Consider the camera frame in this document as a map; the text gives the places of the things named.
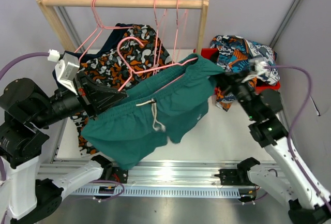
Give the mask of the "blue patterned shorts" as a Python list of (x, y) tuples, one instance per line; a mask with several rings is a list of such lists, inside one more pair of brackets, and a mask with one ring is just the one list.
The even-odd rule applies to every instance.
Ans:
[[(214, 62), (225, 72), (241, 72), (253, 59), (262, 58), (271, 66), (276, 64), (277, 53), (270, 47), (256, 41), (250, 41), (235, 35), (217, 35), (210, 42), (210, 48), (217, 48), (219, 54)], [(270, 68), (267, 73), (269, 85), (275, 85), (280, 80), (277, 68)], [(216, 106), (228, 111), (236, 98), (232, 95), (222, 95), (222, 90), (216, 88)]]

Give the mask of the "orange camouflage shorts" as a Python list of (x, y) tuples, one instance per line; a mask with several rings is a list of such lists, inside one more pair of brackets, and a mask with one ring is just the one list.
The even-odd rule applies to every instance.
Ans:
[[(126, 40), (122, 43), (120, 51), (127, 63), (136, 71), (147, 70), (153, 67), (156, 31), (149, 25), (135, 24), (136, 27), (128, 31), (126, 37), (139, 39), (143, 46), (134, 40)], [(170, 64), (172, 61), (170, 54), (162, 45), (159, 67)], [(117, 53), (116, 64), (121, 66), (121, 72), (116, 73), (111, 69), (113, 80), (122, 85), (129, 77), (128, 67), (120, 59)]]

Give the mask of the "pink hanger camouflage shorts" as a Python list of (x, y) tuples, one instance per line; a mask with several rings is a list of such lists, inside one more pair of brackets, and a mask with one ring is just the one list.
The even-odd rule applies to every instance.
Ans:
[(153, 69), (157, 69), (159, 67), (162, 40), (163, 40), (163, 36), (164, 36), (164, 31), (162, 31), (161, 36), (159, 36), (159, 29), (163, 23), (164, 23), (164, 26), (166, 25), (165, 23), (166, 23), (167, 14), (168, 14), (168, 9), (166, 8), (164, 10), (160, 20), (158, 20), (157, 13), (156, 13), (156, 3), (157, 3), (157, 0), (154, 0), (153, 11), (154, 11), (155, 24), (156, 24), (156, 38), (155, 38)]

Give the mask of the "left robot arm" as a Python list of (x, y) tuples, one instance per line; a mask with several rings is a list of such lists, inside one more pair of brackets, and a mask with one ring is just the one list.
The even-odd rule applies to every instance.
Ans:
[(1, 220), (11, 223), (37, 223), (50, 216), (72, 192), (88, 183), (121, 182), (112, 163), (98, 155), (87, 164), (58, 178), (39, 180), (42, 145), (50, 125), (80, 111), (97, 118), (127, 96), (95, 83), (80, 72), (73, 89), (60, 88), (49, 97), (31, 79), (21, 78), (6, 86), (1, 95), (5, 121), (1, 125)]

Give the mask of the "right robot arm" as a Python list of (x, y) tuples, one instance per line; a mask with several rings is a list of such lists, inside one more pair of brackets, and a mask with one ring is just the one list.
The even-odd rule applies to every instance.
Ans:
[(282, 110), (280, 94), (270, 88), (257, 94), (245, 76), (244, 72), (220, 74), (216, 76), (217, 85), (236, 97), (252, 121), (251, 136), (271, 155), (288, 182), (252, 157), (237, 165), (237, 180), (262, 187), (287, 209), (292, 223), (325, 223), (330, 220), (330, 192), (309, 170), (277, 117)]

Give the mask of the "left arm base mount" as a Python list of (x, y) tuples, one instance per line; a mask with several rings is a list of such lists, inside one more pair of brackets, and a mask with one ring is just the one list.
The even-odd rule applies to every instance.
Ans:
[(122, 170), (120, 167), (108, 168), (102, 176), (103, 180), (116, 181), (126, 184), (128, 181), (128, 170)]

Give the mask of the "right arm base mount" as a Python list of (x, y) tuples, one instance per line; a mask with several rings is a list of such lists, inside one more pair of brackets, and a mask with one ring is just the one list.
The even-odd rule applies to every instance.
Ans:
[(247, 175), (240, 169), (220, 169), (214, 177), (220, 179), (223, 186), (248, 186), (250, 181)]

